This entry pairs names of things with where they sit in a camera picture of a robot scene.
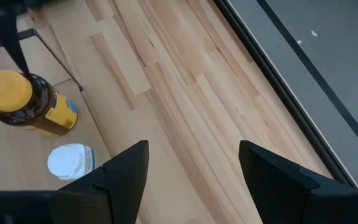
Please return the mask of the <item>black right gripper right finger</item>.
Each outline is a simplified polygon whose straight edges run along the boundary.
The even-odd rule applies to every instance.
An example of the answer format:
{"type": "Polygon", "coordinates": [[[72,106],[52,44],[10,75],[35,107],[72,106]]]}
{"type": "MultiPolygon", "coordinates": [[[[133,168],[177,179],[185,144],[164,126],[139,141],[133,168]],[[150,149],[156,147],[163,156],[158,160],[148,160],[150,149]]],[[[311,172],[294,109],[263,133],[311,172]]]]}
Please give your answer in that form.
{"type": "Polygon", "coordinates": [[[239,143],[242,173],[263,223],[356,223],[358,190],[248,140],[239,143]]]}

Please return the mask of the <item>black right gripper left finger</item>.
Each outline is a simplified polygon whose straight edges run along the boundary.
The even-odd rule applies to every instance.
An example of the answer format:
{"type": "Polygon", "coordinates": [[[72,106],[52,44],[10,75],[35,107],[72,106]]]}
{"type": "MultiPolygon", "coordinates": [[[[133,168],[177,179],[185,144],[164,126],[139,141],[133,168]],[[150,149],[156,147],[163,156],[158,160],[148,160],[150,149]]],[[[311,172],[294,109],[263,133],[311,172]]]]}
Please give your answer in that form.
{"type": "Polygon", "coordinates": [[[148,167],[141,140],[58,190],[0,191],[0,223],[135,223],[148,167]]]}

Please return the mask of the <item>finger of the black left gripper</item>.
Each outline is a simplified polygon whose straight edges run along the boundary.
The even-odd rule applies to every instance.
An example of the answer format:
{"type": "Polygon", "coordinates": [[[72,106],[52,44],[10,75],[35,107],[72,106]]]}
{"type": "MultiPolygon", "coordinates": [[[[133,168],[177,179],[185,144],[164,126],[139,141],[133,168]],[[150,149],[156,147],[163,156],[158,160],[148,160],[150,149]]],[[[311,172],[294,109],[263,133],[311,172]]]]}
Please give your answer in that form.
{"type": "Polygon", "coordinates": [[[26,78],[32,78],[33,74],[30,73],[19,43],[17,16],[29,9],[38,11],[51,2],[51,0],[0,0],[0,43],[26,78]]]}

